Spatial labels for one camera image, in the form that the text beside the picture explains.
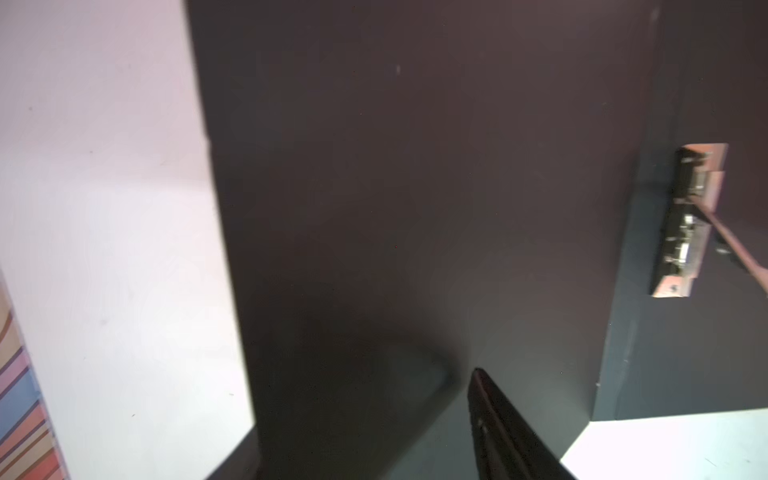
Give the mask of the white and black file folder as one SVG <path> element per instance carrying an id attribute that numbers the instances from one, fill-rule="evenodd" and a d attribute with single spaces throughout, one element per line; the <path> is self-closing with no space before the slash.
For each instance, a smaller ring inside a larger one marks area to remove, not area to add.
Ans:
<path id="1" fill-rule="evenodd" d="M 767 295 L 654 298 L 676 150 L 767 259 L 763 1 L 189 1 L 258 479 L 477 479 L 485 370 L 589 426 L 764 409 Z"/>

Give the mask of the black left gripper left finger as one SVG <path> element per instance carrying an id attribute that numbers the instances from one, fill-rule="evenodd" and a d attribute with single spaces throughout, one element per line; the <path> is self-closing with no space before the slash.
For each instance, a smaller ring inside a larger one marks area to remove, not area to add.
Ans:
<path id="1" fill-rule="evenodd" d="M 254 426 L 231 454 L 207 477 L 208 480 L 257 480 L 260 477 L 261 449 Z"/>

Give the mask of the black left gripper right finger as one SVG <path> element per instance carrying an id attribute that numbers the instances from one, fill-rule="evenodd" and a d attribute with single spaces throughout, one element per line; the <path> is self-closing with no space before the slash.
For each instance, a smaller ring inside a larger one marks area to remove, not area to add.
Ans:
<path id="1" fill-rule="evenodd" d="M 467 398 L 481 480 L 574 480 L 485 370 L 473 370 Z"/>

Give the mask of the silver folder clip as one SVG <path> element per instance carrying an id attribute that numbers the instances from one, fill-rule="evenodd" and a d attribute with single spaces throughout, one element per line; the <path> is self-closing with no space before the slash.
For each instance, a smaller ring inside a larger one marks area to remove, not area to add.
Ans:
<path id="1" fill-rule="evenodd" d="M 726 143 L 693 143 L 676 150 L 661 242 L 651 283 L 654 298 L 687 298 L 698 278 L 708 244 L 767 290 L 762 266 L 718 217 L 725 178 Z"/>

